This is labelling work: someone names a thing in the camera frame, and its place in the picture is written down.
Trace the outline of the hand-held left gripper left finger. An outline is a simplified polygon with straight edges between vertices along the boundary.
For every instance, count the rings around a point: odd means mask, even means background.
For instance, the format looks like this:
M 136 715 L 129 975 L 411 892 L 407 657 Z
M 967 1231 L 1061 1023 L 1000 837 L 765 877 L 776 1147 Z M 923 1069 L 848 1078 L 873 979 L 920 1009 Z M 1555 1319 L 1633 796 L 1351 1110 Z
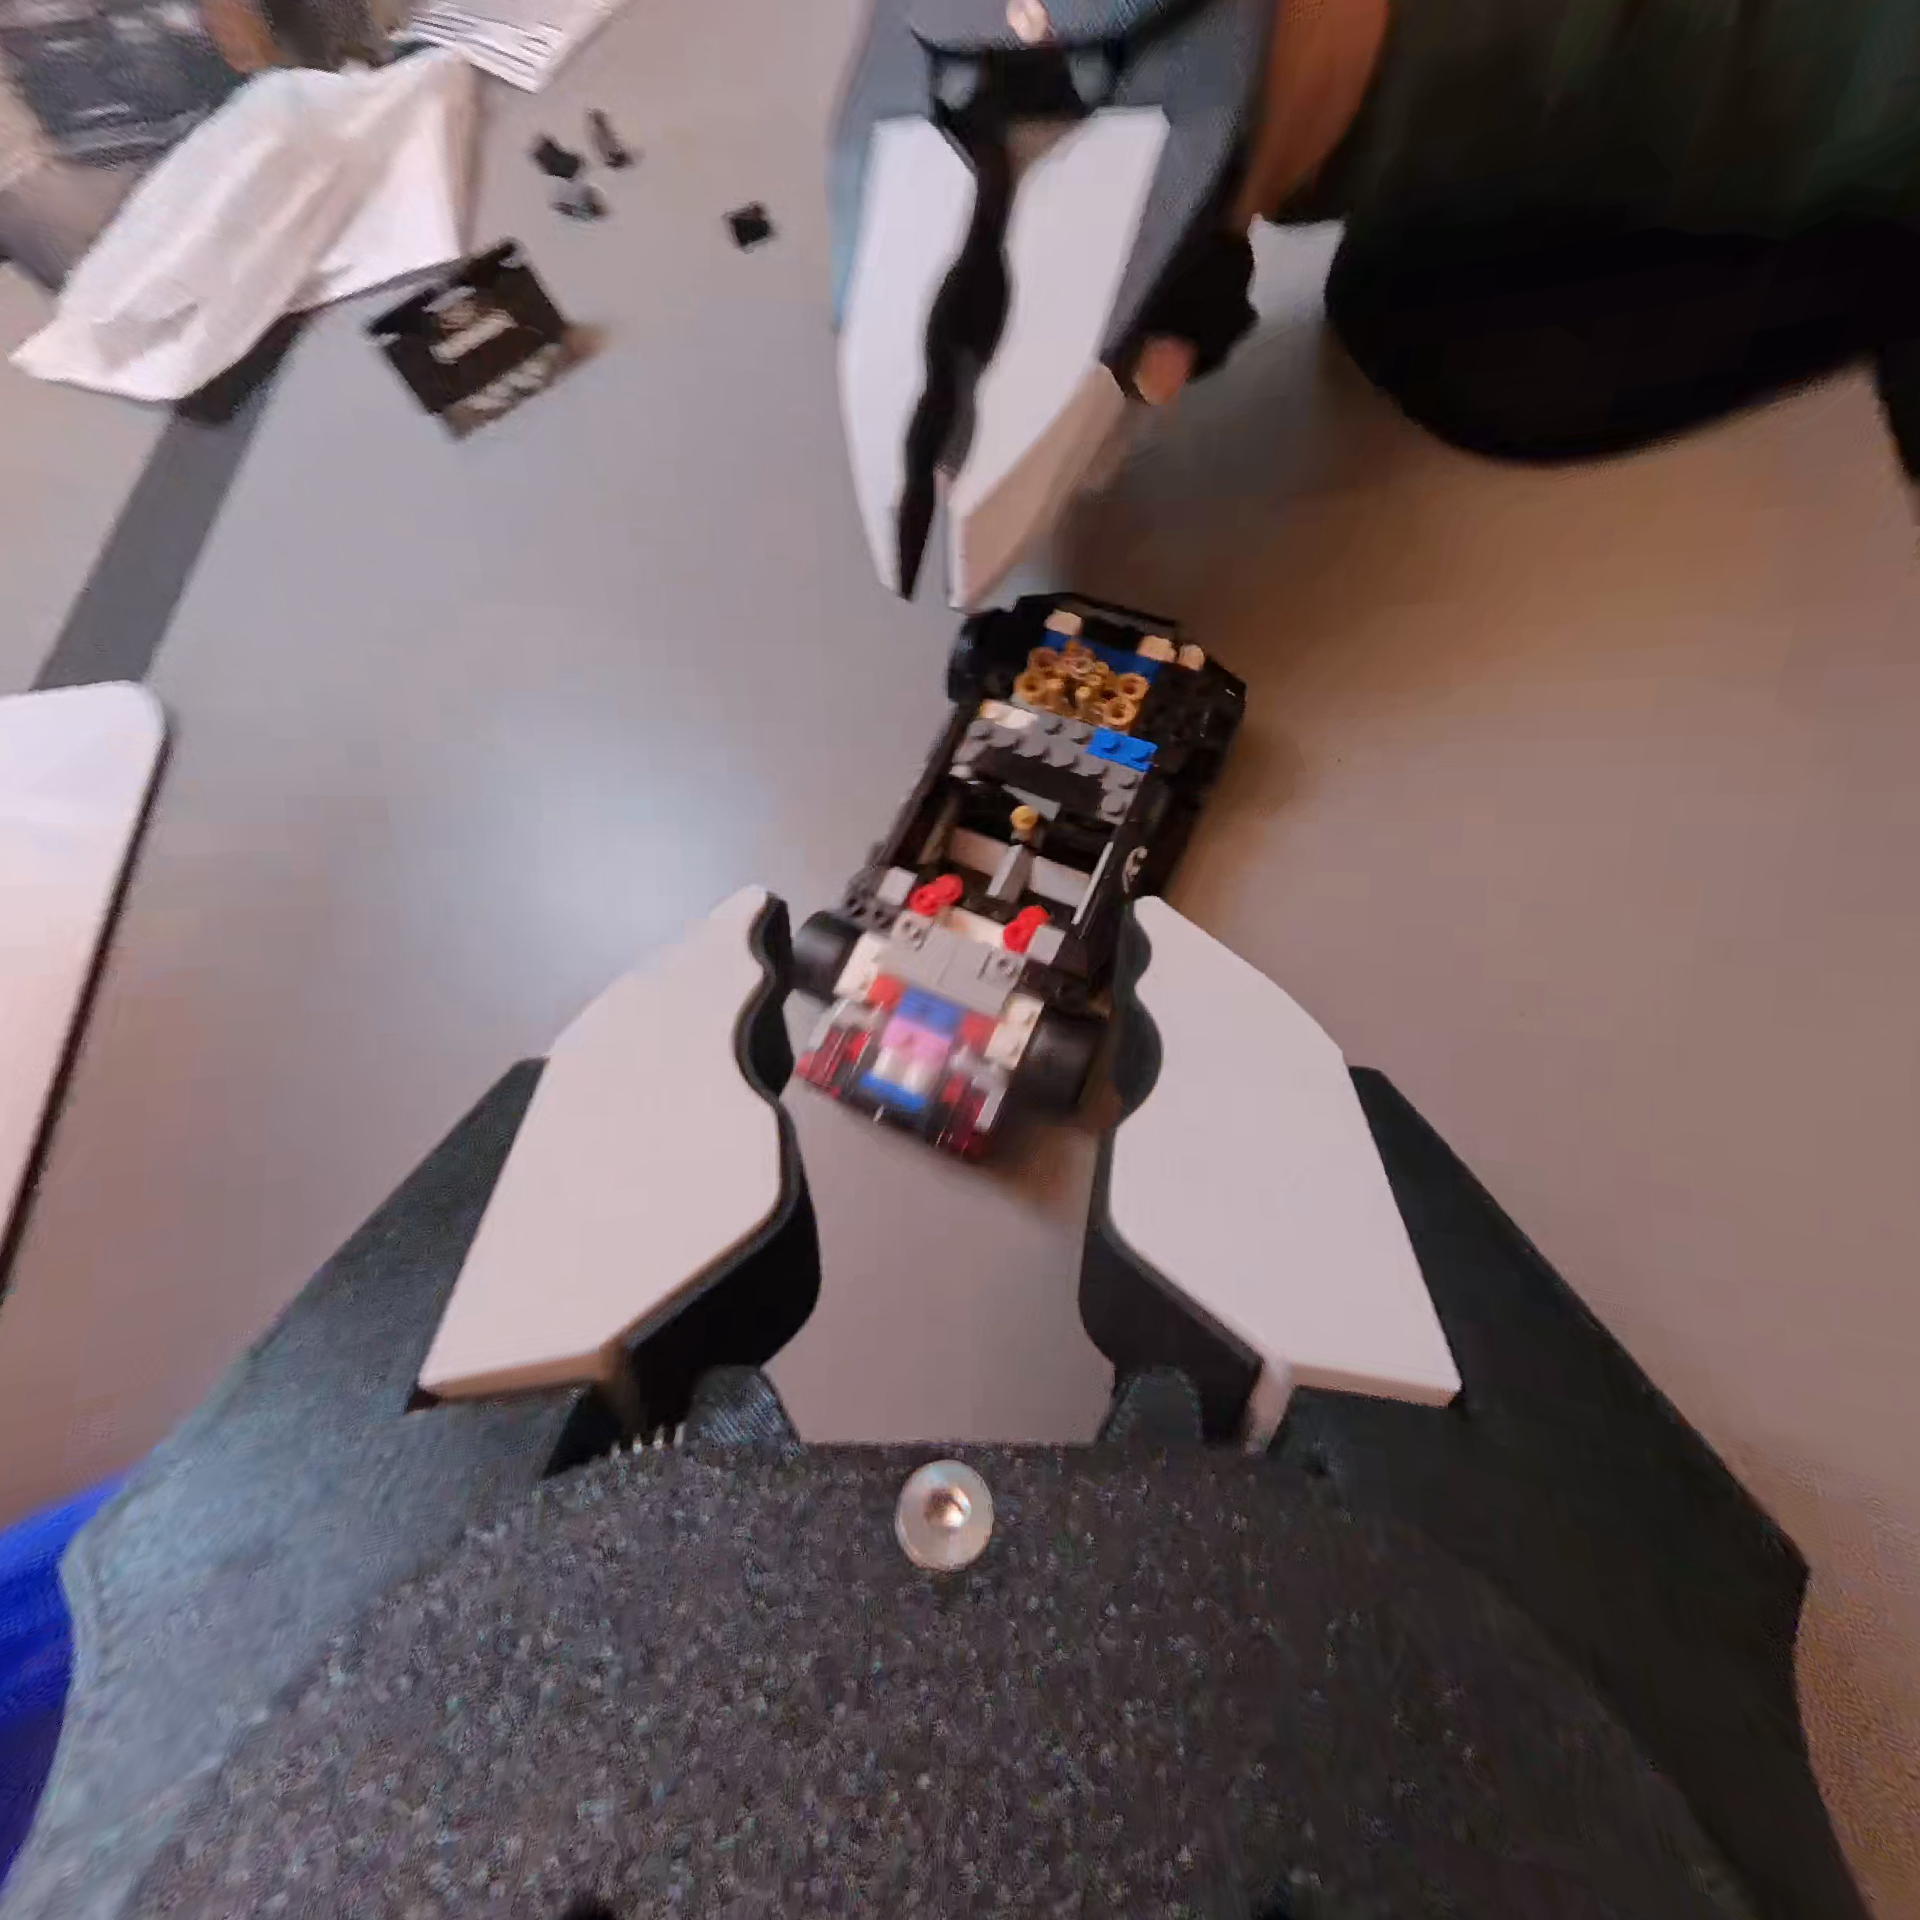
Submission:
M 599 991 L 544 1055 L 416 1391 L 597 1391 L 628 1433 L 757 1368 L 824 1287 L 781 1089 L 785 902 L 748 885 Z

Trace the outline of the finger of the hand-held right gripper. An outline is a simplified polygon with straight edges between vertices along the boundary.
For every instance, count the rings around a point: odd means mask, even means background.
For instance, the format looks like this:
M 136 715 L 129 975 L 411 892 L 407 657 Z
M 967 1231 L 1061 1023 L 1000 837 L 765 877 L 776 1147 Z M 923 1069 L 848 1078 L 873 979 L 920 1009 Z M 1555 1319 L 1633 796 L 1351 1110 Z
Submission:
M 993 133 L 967 117 L 875 126 L 836 336 L 856 504 L 881 582 L 914 599 L 945 526 L 951 601 L 980 601 L 965 488 L 987 444 Z
M 1160 108 L 1025 127 L 1002 238 L 1007 315 L 972 390 L 972 436 L 946 487 L 951 606 L 977 611 L 1067 510 L 1128 399 L 1106 336 L 1162 165 Z

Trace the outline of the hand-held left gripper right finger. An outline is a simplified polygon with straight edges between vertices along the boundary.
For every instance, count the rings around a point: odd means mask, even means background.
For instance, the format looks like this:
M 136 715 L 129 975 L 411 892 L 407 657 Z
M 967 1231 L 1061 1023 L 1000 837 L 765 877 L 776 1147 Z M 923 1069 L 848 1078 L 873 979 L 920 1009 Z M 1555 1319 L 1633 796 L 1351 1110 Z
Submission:
M 1209 1443 L 1298 1390 L 1445 1408 L 1460 1372 L 1340 1045 L 1164 897 L 1117 950 L 1080 1278 L 1116 1384 L 1177 1375 Z

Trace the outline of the black lego car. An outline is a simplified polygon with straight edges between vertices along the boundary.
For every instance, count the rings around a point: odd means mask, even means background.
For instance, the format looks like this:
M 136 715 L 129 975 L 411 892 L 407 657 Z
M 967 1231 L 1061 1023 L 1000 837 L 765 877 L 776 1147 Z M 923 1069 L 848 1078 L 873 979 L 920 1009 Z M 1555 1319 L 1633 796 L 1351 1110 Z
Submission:
M 945 731 L 841 902 L 792 937 L 810 1088 L 959 1159 L 1067 1118 L 1128 907 L 1165 889 L 1245 715 L 1175 622 L 1071 591 L 970 615 Z

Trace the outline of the blue plastic bin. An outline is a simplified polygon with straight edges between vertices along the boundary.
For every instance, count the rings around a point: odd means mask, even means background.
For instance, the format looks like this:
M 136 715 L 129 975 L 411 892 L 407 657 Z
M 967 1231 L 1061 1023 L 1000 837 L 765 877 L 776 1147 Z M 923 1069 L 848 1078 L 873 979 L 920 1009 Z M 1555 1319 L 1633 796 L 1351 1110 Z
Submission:
M 2 1532 L 2 1876 L 29 1832 L 63 1733 L 73 1669 L 63 1560 L 122 1483 L 104 1478 Z

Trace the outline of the person's right forearm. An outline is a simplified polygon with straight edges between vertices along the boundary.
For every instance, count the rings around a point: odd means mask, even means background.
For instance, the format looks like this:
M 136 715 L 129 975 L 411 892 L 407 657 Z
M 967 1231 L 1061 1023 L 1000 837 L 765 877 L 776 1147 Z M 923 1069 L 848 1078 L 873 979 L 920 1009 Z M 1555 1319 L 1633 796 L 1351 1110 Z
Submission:
M 1320 185 L 1346 224 L 1916 224 L 1917 4 L 1393 4 Z

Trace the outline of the black printed lego panel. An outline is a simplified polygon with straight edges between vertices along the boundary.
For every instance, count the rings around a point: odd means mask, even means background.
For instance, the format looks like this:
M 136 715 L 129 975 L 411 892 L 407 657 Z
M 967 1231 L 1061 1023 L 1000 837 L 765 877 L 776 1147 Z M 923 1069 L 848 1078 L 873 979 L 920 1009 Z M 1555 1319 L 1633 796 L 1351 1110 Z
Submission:
M 442 269 L 364 331 L 455 440 L 546 393 L 594 348 L 514 238 Z

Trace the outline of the person's right hand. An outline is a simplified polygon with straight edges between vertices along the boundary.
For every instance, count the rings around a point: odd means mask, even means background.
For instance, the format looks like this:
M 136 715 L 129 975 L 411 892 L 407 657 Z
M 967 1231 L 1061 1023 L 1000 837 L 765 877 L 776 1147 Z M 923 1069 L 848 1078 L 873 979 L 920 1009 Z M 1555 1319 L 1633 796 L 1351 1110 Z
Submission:
M 1378 70 L 1387 3 L 1280 3 L 1264 48 L 1264 88 L 1232 188 L 1177 254 L 1144 320 L 1131 393 L 1171 404 L 1219 369 L 1256 321 L 1253 230 L 1277 220 L 1351 131 Z

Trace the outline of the white printed sheet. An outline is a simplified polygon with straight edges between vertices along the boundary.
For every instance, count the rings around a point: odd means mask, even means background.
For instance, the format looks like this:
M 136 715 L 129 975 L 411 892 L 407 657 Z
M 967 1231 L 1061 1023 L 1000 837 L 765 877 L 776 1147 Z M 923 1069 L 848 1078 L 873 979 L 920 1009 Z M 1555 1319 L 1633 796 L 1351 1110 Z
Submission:
M 458 52 L 500 85 L 539 94 L 625 3 L 421 3 L 393 29 L 395 46 Z

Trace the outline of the white booklet stand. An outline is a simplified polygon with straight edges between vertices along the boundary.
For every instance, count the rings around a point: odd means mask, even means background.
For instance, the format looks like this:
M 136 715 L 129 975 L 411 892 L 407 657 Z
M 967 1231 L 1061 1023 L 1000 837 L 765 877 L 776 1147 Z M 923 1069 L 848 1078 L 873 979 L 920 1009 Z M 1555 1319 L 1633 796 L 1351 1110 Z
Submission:
M 2 702 L 2 1281 L 154 809 L 169 727 L 144 685 Z

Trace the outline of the white paper bag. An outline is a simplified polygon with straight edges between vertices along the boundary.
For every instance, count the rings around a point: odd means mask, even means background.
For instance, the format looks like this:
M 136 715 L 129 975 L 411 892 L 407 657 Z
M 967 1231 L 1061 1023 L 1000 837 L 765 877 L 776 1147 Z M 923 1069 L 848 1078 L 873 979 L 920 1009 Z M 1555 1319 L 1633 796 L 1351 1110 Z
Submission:
M 146 174 L 12 365 L 186 399 L 281 320 L 458 260 L 480 103 L 448 48 L 250 79 Z

